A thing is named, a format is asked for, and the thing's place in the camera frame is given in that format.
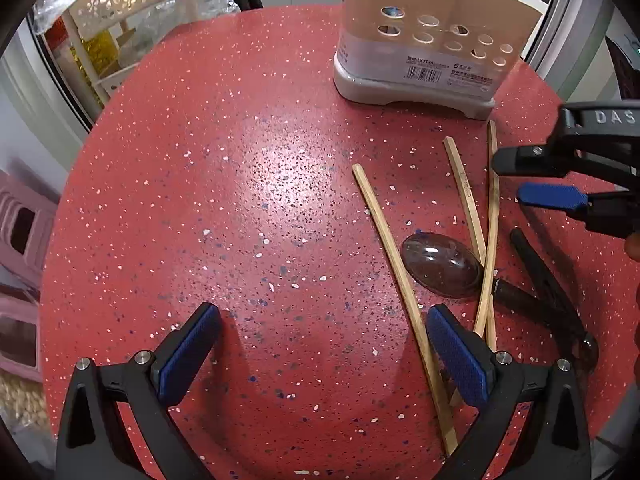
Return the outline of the person hand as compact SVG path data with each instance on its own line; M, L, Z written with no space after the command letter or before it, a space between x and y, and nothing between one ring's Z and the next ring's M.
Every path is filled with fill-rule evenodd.
M626 238L625 252L631 260L640 262L640 232L635 232Z

